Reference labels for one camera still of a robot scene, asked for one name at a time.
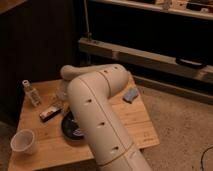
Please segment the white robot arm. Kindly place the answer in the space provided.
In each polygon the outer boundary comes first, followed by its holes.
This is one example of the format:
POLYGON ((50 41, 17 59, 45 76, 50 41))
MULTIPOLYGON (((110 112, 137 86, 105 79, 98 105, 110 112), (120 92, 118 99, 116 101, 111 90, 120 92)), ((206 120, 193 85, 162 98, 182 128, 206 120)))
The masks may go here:
POLYGON ((120 64, 89 67, 65 65, 60 70, 60 99, 71 112, 101 171, 152 171, 108 99, 128 84, 120 64))

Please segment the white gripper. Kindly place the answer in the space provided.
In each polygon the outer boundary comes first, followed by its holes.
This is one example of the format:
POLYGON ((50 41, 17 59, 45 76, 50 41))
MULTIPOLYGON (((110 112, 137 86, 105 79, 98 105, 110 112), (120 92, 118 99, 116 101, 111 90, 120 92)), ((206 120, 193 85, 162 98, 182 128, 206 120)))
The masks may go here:
POLYGON ((67 87, 69 82, 66 80, 61 80, 58 88, 56 89, 55 95, 56 100, 62 103, 67 101, 67 87))

